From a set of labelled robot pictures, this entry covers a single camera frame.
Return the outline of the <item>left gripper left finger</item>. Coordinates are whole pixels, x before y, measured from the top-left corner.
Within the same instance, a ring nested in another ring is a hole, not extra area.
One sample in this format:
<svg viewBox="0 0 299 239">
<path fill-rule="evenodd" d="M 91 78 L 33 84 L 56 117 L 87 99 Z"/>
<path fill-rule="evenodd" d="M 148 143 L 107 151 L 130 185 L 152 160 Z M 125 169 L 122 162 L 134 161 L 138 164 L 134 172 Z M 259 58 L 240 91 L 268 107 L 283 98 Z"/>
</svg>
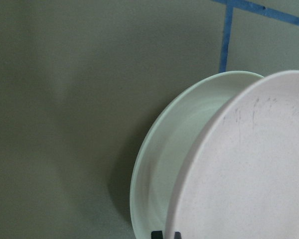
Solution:
<svg viewBox="0 0 299 239">
<path fill-rule="evenodd" d="M 150 236 L 151 239 L 163 239 L 162 231 L 152 231 Z"/>
</svg>

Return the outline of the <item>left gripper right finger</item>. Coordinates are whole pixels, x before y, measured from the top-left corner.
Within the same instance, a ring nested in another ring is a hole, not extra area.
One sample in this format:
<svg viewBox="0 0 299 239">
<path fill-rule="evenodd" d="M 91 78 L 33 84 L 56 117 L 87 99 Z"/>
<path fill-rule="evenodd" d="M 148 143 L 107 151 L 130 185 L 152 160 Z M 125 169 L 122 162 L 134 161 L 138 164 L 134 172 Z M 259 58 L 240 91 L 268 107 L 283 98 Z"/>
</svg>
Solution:
<svg viewBox="0 0 299 239">
<path fill-rule="evenodd" d="M 181 233 L 180 232 L 174 232 L 174 239 L 181 239 Z"/>
</svg>

